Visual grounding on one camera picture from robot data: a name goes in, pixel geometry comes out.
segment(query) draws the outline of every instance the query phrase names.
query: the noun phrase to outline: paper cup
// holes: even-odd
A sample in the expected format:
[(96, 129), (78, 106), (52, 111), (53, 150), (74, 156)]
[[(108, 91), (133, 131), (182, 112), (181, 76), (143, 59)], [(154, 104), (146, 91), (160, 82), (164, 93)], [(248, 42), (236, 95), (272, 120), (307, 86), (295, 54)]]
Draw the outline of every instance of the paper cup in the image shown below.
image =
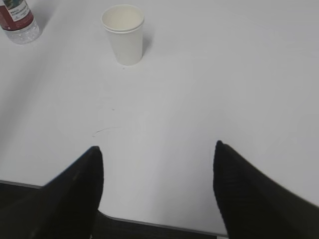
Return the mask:
[(144, 14), (135, 6), (117, 5), (102, 15), (117, 61), (125, 66), (138, 63), (143, 54)]

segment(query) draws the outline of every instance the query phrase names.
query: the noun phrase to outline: bottle label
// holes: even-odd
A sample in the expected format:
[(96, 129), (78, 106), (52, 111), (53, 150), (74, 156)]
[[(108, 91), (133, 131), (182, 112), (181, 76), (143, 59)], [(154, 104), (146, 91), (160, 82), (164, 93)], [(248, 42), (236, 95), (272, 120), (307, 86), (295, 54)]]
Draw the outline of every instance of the bottle label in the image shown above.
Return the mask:
[(33, 15), (25, 0), (0, 0), (0, 25), (4, 30), (20, 30), (32, 21)]

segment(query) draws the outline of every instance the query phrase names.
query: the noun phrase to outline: scratch mark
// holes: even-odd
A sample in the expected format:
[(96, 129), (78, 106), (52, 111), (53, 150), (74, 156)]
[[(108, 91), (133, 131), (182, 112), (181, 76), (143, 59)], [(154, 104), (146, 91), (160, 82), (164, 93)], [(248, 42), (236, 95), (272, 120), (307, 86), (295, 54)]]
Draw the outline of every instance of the scratch mark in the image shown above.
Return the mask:
[(39, 228), (35, 228), (32, 232), (31, 232), (31, 235), (30, 235), (30, 238), (34, 238), (39, 232)]
[(95, 138), (97, 134), (103, 132), (103, 131), (107, 131), (109, 129), (113, 129), (113, 128), (121, 128), (119, 126), (114, 126), (114, 127), (107, 127), (107, 128), (103, 128), (103, 129), (100, 129), (98, 131), (96, 131), (94, 134), (92, 134), (92, 137)]

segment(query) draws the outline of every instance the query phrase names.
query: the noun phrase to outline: white table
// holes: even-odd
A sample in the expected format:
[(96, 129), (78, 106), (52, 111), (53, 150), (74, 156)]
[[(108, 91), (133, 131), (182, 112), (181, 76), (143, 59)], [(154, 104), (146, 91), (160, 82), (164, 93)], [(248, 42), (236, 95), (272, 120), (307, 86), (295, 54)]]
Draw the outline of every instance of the white table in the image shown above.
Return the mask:
[(0, 179), (43, 185), (98, 145), (103, 213), (225, 234), (221, 139), (319, 205), (318, 1), (127, 0), (146, 15), (133, 67), (100, 24), (119, 3), (30, 0), (42, 36), (0, 35)]

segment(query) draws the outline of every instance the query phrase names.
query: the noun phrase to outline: water bottle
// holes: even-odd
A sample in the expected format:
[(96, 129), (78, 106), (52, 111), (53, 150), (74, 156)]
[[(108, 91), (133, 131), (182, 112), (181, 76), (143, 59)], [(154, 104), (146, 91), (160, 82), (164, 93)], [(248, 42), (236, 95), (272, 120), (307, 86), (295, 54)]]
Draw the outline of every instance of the water bottle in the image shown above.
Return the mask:
[(25, 0), (0, 0), (0, 26), (16, 44), (32, 42), (40, 35), (39, 27)]

